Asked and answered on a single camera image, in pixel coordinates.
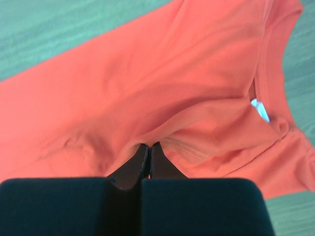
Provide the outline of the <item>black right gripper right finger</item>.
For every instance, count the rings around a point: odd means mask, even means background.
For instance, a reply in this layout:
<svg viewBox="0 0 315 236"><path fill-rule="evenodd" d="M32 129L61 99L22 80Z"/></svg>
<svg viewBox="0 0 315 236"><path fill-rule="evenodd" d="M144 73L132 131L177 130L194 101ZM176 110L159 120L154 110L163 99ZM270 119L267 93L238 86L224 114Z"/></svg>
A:
<svg viewBox="0 0 315 236"><path fill-rule="evenodd" d="M150 178L142 182L144 236L272 236L259 188L243 178L186 178L151 149Z"/></svg>

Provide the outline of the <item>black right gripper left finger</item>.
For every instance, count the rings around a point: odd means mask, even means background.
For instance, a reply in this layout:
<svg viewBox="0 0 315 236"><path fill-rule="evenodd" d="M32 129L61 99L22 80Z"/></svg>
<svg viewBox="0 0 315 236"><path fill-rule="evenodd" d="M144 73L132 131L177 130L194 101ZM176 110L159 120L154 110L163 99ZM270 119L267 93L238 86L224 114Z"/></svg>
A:
<svg viewBox="0 0 315 236"><path fill-rule="evenodd" d="M14 178L0 185L3 236L137 236L149 148L108 177Z"/></svg>

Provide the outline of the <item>orange t-shirt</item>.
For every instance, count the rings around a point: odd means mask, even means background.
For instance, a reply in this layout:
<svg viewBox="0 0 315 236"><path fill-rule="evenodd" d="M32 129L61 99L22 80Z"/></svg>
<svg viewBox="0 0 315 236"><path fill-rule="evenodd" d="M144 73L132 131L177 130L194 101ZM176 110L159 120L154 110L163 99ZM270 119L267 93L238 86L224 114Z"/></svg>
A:
<svg viewBox="0 0 315 236"><path fill-rule="evenodd" d="M282 59L298 0L174 0L0 84L0 178L105 177L160 142L187 177L315 189Z"/></svg>

